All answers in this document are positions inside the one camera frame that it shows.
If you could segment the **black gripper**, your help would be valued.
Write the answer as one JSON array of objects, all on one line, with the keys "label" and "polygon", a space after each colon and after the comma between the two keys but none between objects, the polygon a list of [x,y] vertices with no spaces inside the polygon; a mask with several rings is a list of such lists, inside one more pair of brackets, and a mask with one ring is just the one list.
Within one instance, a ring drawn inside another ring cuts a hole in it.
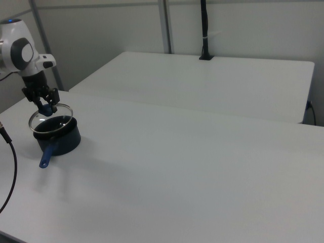
[{"label": "black gripper", "polygon": [[22,77],[25,87],[22,92],[29,102],[33,102],[39,112],[43,112],[43,104],[40,97],[46,98],[52,113],[57,111],[57,104],[60,101],[59,90],[57,88],[49,89],[47,78],[43,71],[31,76]]}]

